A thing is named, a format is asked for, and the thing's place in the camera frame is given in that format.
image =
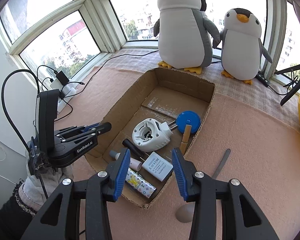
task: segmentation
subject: window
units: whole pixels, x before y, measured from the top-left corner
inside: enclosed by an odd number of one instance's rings
[[[72,0],[9,0],[1,11],[0,17],[13,43],[36,22],[71,1]]]
[[[153,36],[153,27],[160,17],[160,11],[157,7],[157,0],[110,0],[121,27],[125,33],[127,41],[136,40],[157,40]],[[245,8],[250,10],[259,20],[262,27],[261,41],[263,42],[266,30],[267,2],[266,0],[206,0],[208,18],[214,22],[218,30],[221,31],[225,13],[232,8]]]
[[[0,12],[0,21],[10,40],[10,55],[35,74],[39,65],[47,65],[72,78],[100,53],[96,40],[101,38],[84,1],[9,0]],[[41,67],[39,81],[48,77],[55,77],[53,71]]]
[[[294,12],[293,5],[287,2],[287,27],[283,42],[280,59],[276,70],[282,70],[291,66],[300,64],[300,23]],[[286,73],[289,78],[293,78],[293,74]],[[300,70],[294,71],[294,75],[300,78]]]

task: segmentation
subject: penguin foot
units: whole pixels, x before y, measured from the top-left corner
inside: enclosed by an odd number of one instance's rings
[[[245,84],[250,84],[250,85],[252,85],[252,80],[250,79],[250,80],[242,80]]]
[[[167,68],[172,68],[171,65],[165,63],[164,61],[160,61],[160,62],[158,63],[158,66],[167,67]]]
[[[230,75],[227,71],[223,70],[221,71],[221,75],[224,75],[226,77],[234,78],[232,75]]]
[[[183,69],[184,71],[190,71],[191,73],[196,73],[197,75],[201,74],[202,67],[187,67]]]

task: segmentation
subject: white glove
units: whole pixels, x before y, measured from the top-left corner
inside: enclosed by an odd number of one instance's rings
[[[48,196],[66,178],[73,179],[72,165],[66,168],[59,168],[55,172],[52,168],[47,169],[46,173],[41,173],[44,186]],[[19,188],[19,197],[28,207],[38,211],[46,201],[40,180],[34,175],[28,176],[26,181]]]

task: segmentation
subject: penguin plush toy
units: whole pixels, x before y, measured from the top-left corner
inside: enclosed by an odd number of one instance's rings
[[[220,32],[221,64],[224,69],[221,74],[252,85],[251,79],[259,71],[261,56],[264,55],[272,63],[270,54],[260,40],[260,22],[250,11],[236,8],[227,11],[224,25]],[[217,46],[217,41],[213,41],[213,47]]]
[[[217,27],[210,21],[205,10],[205,0],[158,0],[160,18],[154,25],[154,36],[159,32],[158,65],[184,68],[201,73],[212,61],[212,46],[208,35],[220,42]]]

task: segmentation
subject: window glass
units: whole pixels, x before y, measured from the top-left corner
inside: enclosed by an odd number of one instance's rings
[[[68,78],[100,53],[78,11],[48,28],[20,54],[27,66],[36,73],[39,65],[62,70]],[[39,79],[53,77],[53,71],[40,67]]]
[[[300,64],[300,23],[294,12],[293,5],[287,2],[287,27],[283,47],[276,70],[282,70]],[[300,70],[286,73],[289,78],[298,76]]]
[[[154,24],[160,17],[157,0],[110,0],[128,41],[156,40]],[[266,0],[206,0],[206,14],[221,31],[226,12],[233,8],[250,10],[262,27],[261,41],[266,30]]]
[[[0,13],[3,26],[13,43],[27,29],[72,0],[9,0]]]

